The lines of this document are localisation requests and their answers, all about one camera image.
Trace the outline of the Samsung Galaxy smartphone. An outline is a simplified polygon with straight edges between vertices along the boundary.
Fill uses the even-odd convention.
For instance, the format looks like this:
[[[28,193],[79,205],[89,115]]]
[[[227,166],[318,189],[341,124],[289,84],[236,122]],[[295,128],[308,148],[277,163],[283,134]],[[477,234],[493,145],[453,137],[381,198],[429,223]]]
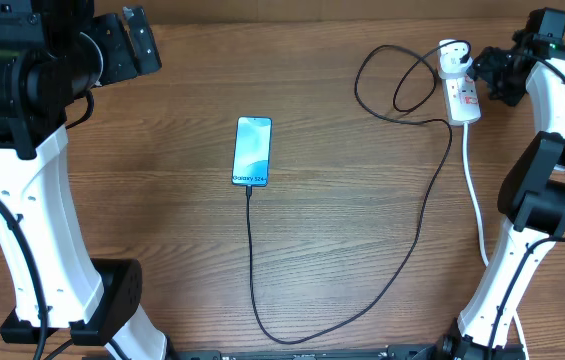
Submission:
[[[236,128],[232,184],[265,187],[268,184],[272,119],[239,117]]]

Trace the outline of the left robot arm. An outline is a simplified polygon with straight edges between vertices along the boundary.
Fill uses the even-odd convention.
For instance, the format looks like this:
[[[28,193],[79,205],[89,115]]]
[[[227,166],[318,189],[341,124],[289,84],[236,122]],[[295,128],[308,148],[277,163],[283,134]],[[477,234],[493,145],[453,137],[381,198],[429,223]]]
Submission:
[[[161,66],[141,6],[0,0],[0,246],[15,291],[0,334],[36,358],[61,329],[112,359],[176,357],[141,307],[140,263],[88,254],[68,177],[68,106]]]

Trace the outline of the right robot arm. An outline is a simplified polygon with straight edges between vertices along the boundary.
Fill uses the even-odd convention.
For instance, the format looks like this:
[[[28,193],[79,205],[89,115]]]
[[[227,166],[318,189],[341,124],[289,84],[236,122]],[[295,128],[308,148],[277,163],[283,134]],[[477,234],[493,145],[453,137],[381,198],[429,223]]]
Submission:
[[[509,106],[529,96],[536,135],[505,177],[498,195],[500,237],[468,305],[420,359],[523,359],[507,343],[517,307],[539,264],[565,243],[565,12],[530,12],[505,50],[486,47],[476,58],[464,41],[436,48],[446,80],[483,80],[492,99]]]

